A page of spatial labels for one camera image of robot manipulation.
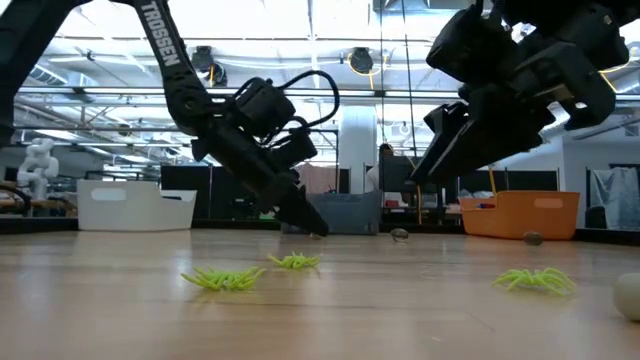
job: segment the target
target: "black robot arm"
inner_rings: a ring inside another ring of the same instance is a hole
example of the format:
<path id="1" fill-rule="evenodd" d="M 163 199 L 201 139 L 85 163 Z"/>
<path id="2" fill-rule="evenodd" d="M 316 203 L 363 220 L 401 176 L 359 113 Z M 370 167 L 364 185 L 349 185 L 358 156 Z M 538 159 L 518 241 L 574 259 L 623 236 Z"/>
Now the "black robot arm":
<path id="1" fill-rule="evenodd" d="M 89 1 L 13 0 L 0 17 L 0 146 L 13 133 L 13 98 L 70 11 Z M 213 101 L 195 74 L 169 13 L 167 0 L 117 0 L 135 8 L 162 74 L 167 107 L 177 127 L 192 140 L 194 158 L 218 160 L 258 198 L 262 212 L 274 210 L 279 220 L 327 235 L 328 226 L 306 200 L 291 168 L 317 154 L 308 129 L 331 118 L 339 106 L 338 89 L 322 71 L 309 71 L 280 87 L 253 78 L 233 96 Z M 295 116 L 284 89 L 306 76 L 327 79 L 334 109 L 307 123 Z M 285 125 L 301 124 L 275 143 Z"/>
<path id="2" fill-rule="evenodd" d="M 463 83 L 463 101 L 425 117 L 435 137 L 412 179 L 443 181 L 537 147 L 553 102 L 567 130 L 602 123 L 616 99 L 599 71 L 629 61 L 619 30 L 639 17 L 637 0 L 493 0 L 490 14 L 477 0 L 459 11 L 427 63 Z M 516 43 L 517 23 L 536 30 Z"/>

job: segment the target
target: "small stone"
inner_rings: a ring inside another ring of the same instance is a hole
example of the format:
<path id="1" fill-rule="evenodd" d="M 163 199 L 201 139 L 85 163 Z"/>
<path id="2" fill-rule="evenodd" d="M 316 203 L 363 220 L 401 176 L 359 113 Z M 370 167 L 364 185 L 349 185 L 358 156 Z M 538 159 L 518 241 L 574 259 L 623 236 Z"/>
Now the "small stone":
<path id="1" fill-rule="evenodd" d="M 409 232 L 401 228 L 393 229 L 389 234 L 395 242 L 405 242 L 409 238 Z"/>
<path id="2" fill-rule="evenodd" d="M 544 237 L 537 232 L 527 232 L 524 234 L 524 242 L 531 246 L 540 246 L 544 242 Z"/>

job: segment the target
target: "white robot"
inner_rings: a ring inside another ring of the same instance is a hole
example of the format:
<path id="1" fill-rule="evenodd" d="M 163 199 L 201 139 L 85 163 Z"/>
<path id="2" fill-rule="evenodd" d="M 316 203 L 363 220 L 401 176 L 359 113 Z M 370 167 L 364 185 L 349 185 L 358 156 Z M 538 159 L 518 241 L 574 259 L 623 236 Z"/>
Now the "white robot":
<path id="1" fill-rule="evenodd" d="M 49 179 L 58 176 L 58 159 L 51 156 L 53 145 L 51 139 L 33 139 L 27 146 L 27 157 L 18 169 L 18 186 L 29 187 L 33 200 L 46 200 Z"/>

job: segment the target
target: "white ball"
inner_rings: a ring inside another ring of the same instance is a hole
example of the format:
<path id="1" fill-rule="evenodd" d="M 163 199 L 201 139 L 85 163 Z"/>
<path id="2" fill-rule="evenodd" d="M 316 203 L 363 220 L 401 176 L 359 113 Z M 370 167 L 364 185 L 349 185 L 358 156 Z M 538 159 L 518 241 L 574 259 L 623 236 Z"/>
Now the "white ball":
<path id="1" fill-rule="evenodd" d="M 624 274 L 613 286 L 613 303 L 631 321 L 640 321 L 640 273 Z"/>

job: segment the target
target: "gray bin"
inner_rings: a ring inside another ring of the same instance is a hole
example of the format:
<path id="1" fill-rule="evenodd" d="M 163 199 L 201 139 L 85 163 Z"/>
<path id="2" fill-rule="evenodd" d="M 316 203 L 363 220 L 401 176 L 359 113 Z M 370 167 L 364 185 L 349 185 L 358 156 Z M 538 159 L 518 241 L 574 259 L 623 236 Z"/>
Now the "gray bin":
<path id="1" fill-rule="evenodd" d="M 382 191 L 366 194 L 308 194 L 307 198 L 329 225 L 329 234 L 378 234 L 382 215 Z M 284 223 L 281 230 L 284 234 L 304 233 L 299 228 Z"/>

